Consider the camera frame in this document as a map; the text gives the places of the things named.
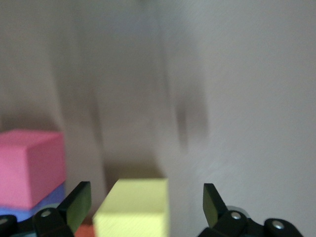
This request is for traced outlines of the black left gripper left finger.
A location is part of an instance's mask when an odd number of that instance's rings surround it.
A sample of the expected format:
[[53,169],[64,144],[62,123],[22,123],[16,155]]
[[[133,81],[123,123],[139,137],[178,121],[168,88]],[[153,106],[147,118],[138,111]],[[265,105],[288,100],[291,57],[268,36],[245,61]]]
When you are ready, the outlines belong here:
[[75,237],[91,208],[91,183],[80,182],[55,208],[46,207],[26,220],[0,215],[0,237]]

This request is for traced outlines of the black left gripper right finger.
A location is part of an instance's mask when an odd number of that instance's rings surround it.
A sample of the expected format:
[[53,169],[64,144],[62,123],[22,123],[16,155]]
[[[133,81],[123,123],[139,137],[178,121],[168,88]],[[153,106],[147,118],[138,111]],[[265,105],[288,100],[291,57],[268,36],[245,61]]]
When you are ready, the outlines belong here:
[[214,184],[203,186],[203,211],[208,223],[197,237],[303,237],[290,222],[269,218],[260,225],[236,208],[228,209]]

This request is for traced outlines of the purple foam cube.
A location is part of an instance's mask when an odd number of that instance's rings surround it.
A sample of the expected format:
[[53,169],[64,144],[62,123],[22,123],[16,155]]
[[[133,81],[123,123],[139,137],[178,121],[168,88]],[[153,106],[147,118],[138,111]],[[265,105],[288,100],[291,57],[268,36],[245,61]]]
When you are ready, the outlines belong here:
[[18,222],[24,221],[32,217],[34,214],[36,214],[43,208],[56,208],[65,197],[65,184],[62,183],[60,186],[58,186],[48,196],[46,196],[42,201],[40,201],[31,209],[0,206],[0,215],[14,215],[16,216]]

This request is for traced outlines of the orange foam cube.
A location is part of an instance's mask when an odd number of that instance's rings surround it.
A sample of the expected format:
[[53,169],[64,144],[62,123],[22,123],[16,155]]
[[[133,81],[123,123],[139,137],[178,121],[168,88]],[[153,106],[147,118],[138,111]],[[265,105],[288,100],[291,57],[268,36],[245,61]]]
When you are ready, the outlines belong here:
[[81,224],[74,233],[75,237],[95,237],[93,225]]

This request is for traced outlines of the red foam cube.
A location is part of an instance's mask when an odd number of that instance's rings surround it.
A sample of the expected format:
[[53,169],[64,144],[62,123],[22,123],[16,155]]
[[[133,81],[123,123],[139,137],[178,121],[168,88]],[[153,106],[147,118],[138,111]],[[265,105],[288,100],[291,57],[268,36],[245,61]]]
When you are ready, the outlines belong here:
[[0,133],[0,206],[32,209],[65,181],[63,133]]

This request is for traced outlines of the yellow foam cube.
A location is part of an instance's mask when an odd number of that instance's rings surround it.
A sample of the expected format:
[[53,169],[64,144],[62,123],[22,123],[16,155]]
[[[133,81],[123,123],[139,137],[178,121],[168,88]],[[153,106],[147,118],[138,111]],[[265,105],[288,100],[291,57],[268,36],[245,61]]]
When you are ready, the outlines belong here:
[[96,237],[170,237],[168,180],[119,179],[93,216]]

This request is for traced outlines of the brown table mat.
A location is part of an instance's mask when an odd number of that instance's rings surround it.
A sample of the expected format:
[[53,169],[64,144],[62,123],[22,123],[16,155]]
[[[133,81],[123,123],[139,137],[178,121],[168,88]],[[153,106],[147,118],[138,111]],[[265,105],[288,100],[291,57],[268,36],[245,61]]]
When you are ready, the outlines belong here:
[[204,183],[316,237],[316,0],[0,0],[0,131],[60,130],[92,212],[166,177],[172,237]]

